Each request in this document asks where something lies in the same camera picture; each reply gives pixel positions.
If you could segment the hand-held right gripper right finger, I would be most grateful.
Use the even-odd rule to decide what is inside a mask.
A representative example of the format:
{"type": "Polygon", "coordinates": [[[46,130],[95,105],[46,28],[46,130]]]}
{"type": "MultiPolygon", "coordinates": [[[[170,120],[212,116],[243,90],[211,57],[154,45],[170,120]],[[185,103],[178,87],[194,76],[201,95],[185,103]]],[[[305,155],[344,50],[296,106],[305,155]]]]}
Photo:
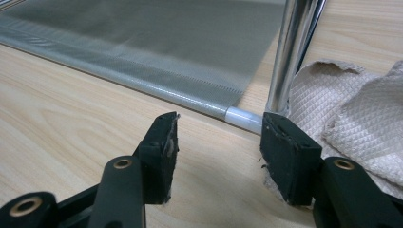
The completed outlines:
{"type": "Polygon", "coordinates": [[[316,228],[403,228],[403,200],[382,192],[358,163],[321,158],[322,147],[289,119],[264,113],[260,152],[282,198],[313,207],[316,228]]]}

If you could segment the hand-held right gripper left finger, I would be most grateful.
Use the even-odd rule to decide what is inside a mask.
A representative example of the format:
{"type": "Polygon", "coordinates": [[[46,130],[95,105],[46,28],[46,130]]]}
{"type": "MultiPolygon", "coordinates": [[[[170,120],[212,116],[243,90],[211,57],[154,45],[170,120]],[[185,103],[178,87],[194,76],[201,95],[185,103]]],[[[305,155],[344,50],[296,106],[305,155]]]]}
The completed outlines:
{"type": "Polygon", "coordinates": [[[146,228],[146,205],[170,200],[178,119],[176,112],[157,117],[133,155],[106,164],[88,228],[146,228]]]}

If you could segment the beige waffle cloth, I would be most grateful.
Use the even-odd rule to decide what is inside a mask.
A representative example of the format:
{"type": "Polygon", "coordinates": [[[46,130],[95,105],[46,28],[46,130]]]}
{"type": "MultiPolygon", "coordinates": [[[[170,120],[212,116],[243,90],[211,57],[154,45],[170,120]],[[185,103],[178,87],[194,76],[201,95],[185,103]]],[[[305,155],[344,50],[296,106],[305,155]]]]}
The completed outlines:
{"type": "MultiPolygon", "coordinates": [[[[380,190],[403,200],[403,60],[384,75],[339,61],[304,67],[283,116],[321,147],[321,158],[361,165],[380,190]]],[[[270,189],[282,198],[278,187],[270,189]]]]}

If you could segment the metal rack with silver shelves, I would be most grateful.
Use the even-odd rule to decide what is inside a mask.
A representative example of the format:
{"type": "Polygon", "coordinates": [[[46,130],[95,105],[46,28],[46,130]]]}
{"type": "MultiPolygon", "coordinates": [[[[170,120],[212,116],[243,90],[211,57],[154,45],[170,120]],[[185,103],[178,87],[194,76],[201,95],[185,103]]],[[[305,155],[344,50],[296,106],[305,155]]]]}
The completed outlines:
{"type": "Polygon", "coordinates": [[[302,64],[326,0],[0,0],[0,44],[259,133],[238,103],[272,42],[270,75],[302,64]]]}

